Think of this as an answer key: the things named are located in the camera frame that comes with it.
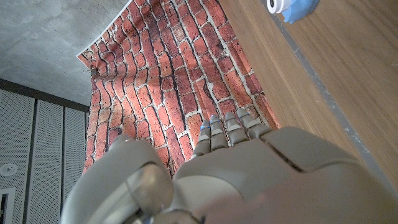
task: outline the brick pattern backdrop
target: brick pattern backdrop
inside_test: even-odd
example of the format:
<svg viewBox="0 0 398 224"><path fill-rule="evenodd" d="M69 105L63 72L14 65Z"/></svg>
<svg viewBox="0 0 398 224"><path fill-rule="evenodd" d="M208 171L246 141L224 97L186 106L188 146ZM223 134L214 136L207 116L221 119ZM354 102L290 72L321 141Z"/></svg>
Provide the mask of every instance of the brick pattern backdrop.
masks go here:
<svg viewBox="0 0 398 224"><path fill-rule="evenodd" d="M247 109L278 128L216 0L135 0L78 58L96 69L85 170L121 133L152 143L173 175L203 119Z"/></svg>

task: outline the wooden table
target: wooden table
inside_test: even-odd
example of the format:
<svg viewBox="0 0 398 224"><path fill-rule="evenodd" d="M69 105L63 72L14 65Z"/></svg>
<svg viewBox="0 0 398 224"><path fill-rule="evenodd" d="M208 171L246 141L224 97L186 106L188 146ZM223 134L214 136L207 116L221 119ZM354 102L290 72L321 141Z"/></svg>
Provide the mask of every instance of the wooden table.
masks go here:
<svg viewBox="0 0 398 224"><path fill-rule="evenodd" d="M368 164L260 0L220 4L281 125L306 129ZM321 0L312 14L282 26L398 189L396 9L395 0Z"/></svg>

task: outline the gray robot arm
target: gray robot arm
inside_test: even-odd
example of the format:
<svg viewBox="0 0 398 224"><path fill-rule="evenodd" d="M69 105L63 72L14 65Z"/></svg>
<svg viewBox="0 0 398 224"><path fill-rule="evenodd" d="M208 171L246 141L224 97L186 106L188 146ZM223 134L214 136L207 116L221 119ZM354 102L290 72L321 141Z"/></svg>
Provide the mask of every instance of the gray robot arm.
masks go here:
<svg viewBox="0 0 398 224"><path fill-rule="evenodd" d="M225 118L232 147L212 116L173 179L149 143L119 137L76 183L61 223L398 222L396 193L344 150L236 115Z"/></svg>

